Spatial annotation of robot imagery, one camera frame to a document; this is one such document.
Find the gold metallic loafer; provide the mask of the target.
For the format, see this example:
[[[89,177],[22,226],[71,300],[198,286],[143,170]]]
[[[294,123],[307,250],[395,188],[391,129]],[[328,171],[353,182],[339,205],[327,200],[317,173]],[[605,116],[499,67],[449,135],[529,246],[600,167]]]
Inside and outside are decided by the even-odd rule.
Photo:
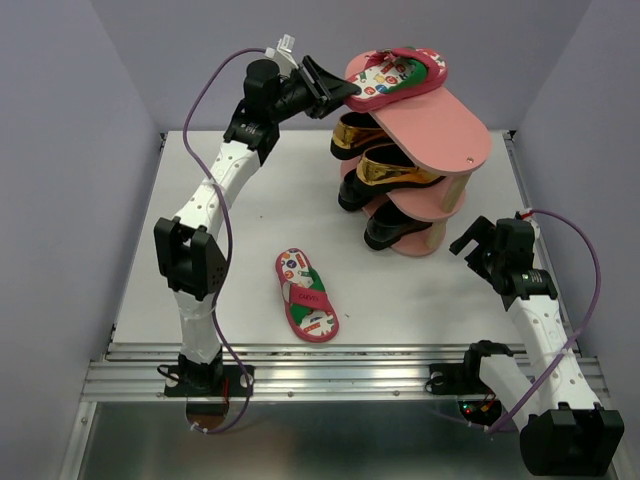
[[[428,188],[445,177],[416,166],[395,144],[378,145],[361,156],[353,181],[363,195],[380,195],[396,189]]]
[[[368,113],[349,112],[336,124],[330,144],[331,154],[342,161],[362,155],[367,149],[391,141],[387,133]]]

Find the upturned pink sole sandal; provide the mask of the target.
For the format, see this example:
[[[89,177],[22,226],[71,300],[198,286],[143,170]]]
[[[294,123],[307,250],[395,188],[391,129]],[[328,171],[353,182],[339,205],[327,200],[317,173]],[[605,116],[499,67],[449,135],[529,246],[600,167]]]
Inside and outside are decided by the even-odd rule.
[[[430,93],[447,80],[444,57],[428,48],[399,47],[365,55],[364,66],[347,81],[360,89],[344,103],[354,112],[369,113],[401,100]]]

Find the black patent loafer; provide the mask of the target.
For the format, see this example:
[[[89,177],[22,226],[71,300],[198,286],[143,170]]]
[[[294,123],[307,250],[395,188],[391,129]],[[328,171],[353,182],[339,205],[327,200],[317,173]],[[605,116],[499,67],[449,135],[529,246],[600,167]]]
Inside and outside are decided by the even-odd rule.
[[[377,194],[359,178],[355,170],[348,172],[339,186],[338,203],[348,212],[361,210],[376,197]]]
[[[432,222],[416,220],[403,213],[393,202],[379,206],[368,219],[364,241],[373,250],[390,248],[403,237],[427,230]]]

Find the colourful red-strap sandal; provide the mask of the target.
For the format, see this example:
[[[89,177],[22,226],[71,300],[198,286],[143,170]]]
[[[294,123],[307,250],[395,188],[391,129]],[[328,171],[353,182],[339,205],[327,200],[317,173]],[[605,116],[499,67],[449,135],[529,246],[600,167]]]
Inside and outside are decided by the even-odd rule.
[[[308,343],[326,343],[340,323],[319,273],[299,248],[289,248],[275,261],[284,312],[293,333]]]

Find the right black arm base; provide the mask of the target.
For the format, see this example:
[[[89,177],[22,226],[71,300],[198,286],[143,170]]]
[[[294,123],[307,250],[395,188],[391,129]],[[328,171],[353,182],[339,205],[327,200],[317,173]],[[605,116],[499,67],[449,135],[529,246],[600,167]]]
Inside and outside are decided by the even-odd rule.
[[[434,395],[479,395],[487,394],[490,388],[480,380],[480,364],[485,357],[506,355],[513,351],[505,344],[481,340],[472,343],[461,363],[432,363],[425,390]]]

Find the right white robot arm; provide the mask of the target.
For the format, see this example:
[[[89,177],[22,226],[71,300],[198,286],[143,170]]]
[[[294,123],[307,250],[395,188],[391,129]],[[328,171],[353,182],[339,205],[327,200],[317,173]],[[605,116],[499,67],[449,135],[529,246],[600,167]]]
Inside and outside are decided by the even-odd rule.
[[[516,214],[496,222],[480,216],[451,243],[454,255],[476,244],[466,264],[500,296],[534,375],[526,377],[507,346],[479,341],[465,353],[460,378],[466,387],[487,387],[497,397],[505,411],[485,431],[514,425],[531,474],[600,477],[616,453],[624,422],[584,378],[573,351],[577,337],[564,329],[554,281],[534,266],[535,240],[528,214]]]

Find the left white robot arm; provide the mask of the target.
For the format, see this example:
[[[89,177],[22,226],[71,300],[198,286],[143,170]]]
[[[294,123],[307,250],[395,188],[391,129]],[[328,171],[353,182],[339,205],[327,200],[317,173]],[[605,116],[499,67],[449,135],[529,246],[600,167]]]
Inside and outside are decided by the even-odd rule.
[[[283,121],[300,113],[322,119],[360,92],[309,56],[287,66],[255,60],[246,68],[243,97],[214,162],[206,164],[191,145],[185,147],[204,178],[172,217],[157,220],[153,236],[160,274],[180,315],[180,375],[188,375],[199,393],[213,393],[222,384],[222,338],[213,316],[233,250],[220,249],[217,236],[231,229],[232,204],[274,149]]]

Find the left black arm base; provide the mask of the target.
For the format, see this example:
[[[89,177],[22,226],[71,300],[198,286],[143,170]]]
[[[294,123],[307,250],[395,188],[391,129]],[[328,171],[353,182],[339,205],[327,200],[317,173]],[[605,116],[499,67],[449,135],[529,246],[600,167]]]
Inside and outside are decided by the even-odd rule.
[[[236,364],[225,364],[215,373],[194,373],[179,365],[161,364],[156,368],[164,380],[168,398],[240,398],[251,396],[244,372]]]

